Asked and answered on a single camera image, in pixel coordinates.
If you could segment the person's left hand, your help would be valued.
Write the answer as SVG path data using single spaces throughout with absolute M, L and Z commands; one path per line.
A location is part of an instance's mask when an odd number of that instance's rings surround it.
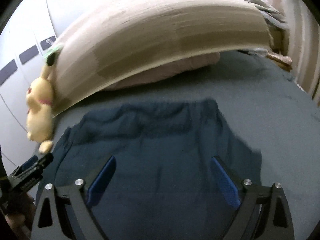
M 30 239 L 31 237 L 31 227 L 36 210 L 34 202 L 35 199 L 26 193 L 20 201 L 21 212 L 5 216 L 5 220 L 18 239 Z

